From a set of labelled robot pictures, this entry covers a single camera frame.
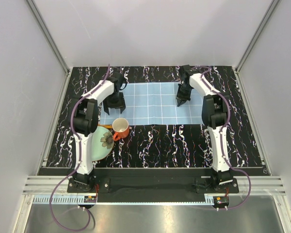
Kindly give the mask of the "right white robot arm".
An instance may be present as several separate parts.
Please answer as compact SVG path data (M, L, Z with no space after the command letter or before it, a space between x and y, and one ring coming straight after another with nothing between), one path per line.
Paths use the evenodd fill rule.
M214 88L203 73L183 71L180 78L176 95L178 107L191 100L193 89L203 97L202 122L209 131L212 147L210 187L215 192L222 192L233 182L226 141L230 120L227 97Z

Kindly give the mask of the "green floral plate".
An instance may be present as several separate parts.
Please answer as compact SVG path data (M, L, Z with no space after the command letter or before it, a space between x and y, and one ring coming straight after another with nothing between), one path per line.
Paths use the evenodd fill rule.
M107 128L98 126L92 135L91 155L92 161L100 161L106 158L113 150L113 134Z

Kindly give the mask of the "blue checked placemat cloth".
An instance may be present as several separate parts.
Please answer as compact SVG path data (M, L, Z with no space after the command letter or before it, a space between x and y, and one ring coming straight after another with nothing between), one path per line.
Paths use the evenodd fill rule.
M111 125L117 118L125 118L129 125L202 124L203 98L196 90L191 100L177 107L178 83L131 83L124 89L126 108L111 109L100 115L100 123Z

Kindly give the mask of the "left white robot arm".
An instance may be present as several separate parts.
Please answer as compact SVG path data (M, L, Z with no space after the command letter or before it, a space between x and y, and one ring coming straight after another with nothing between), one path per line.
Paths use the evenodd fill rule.
M76 164L69 174L71 186L84 192L92 191L95 184L94 167L91 155L91 137L98 128L98 106L102 103L108 114L111 108L125 110L125 99L122 93L126 86L125 78L109 77L101 80L90 91L76 98L70 116L70 128L76 144Z

